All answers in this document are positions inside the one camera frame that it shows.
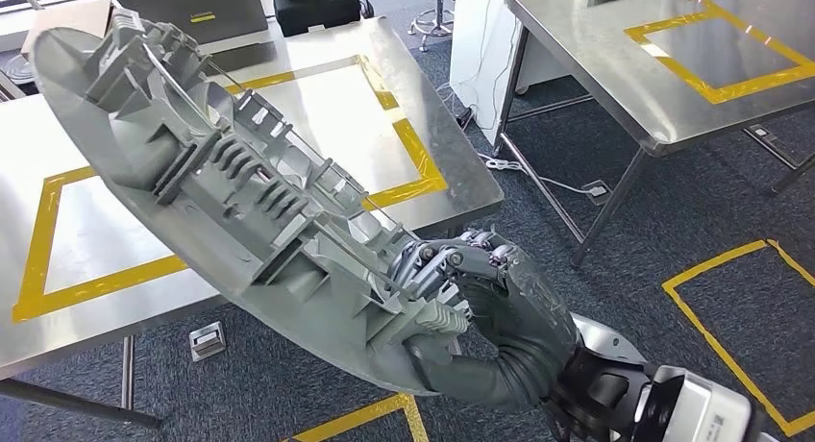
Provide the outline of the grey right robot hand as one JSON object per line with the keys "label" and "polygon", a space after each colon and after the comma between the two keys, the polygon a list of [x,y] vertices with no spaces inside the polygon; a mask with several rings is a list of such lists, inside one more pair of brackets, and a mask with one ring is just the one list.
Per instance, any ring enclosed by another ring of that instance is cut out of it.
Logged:
{"label": "grey right robot hand", "polygon": [[493,230],[405,245],[388,276],[415,298],[453,285],[470,320],[492,343],[488,359],[451,354],[425,334],[403,343],[414,370],[433,392],[470,404],[535,407],[545,400],[580,343],[563,298],[537,263]]}

